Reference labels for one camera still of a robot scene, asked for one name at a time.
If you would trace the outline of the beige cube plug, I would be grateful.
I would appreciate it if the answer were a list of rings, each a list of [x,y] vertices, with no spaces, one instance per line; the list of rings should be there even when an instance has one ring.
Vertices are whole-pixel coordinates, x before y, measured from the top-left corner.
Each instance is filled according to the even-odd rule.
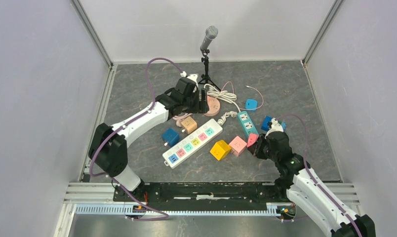
[[[198,125],[197,122],[191,116],[189,116],[181,121],[181,127],[183,133],[191,134],[197,129]]]

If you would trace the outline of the pink adapter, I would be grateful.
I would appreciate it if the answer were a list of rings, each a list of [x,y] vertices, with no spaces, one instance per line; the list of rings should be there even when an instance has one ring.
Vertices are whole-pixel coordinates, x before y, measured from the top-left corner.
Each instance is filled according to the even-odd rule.
[[[248,136],[248,140],[247,140],[247,145],[246,146],[248,148],[253,146],[257,142],[258,138],[259,138],[258,134],[250,133],[249,136]]]

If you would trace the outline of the pink cube plug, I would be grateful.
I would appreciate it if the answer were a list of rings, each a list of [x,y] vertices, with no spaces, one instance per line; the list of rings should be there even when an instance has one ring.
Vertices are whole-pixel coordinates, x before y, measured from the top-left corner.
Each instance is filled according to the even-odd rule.
[[[231,147],[231,153],[234,156],[238,157],[243,153],[244,150],[247,148],[247,142],[245,142],[239,136],[236,136],[230,143],[229,146]]]

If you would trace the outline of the blue cube plug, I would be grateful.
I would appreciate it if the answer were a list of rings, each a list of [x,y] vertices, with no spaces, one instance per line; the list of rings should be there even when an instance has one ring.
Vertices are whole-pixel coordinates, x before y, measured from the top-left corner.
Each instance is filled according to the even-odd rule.
[[[172,128],[168,128],[161,138],[164,141],[164,145],[169,147],[176,145],[180,140],[179,133]]]

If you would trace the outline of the yellow cube plug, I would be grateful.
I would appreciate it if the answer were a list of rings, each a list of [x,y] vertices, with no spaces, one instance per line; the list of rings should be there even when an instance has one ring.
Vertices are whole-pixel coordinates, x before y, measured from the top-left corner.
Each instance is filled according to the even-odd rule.
[[[231,146],[224,140],[217,141],[214,146],[210,149],[210,153],[217,159],[224,159],[231,151]]]

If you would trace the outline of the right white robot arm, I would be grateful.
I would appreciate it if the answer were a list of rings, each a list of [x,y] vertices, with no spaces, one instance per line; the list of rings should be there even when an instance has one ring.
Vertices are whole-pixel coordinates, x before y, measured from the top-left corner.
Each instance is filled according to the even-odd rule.
[[[293,152],[285,132],[251,134],[248,149],[259,159],[274,162],[279,171],[274,194],[297,204],[327,237],[374,237],[374,221],[341,201],[315,174],[303,156]]]

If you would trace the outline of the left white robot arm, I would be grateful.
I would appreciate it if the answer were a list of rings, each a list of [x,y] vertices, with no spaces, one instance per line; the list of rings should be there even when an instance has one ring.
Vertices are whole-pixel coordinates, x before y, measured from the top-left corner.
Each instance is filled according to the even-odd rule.
[[[144,187],[140,185],[140,177],[128,166],[129,146],[150,129],[182,113],[207,113],[207,94],[198,87],[197,79],[197,74],[182,77],[175,87],[158,95],[147,108],[130,118],[114,125],[97,126],[88,157],[103,174],[124,186],[126,196],[132,201],[144,196]]]

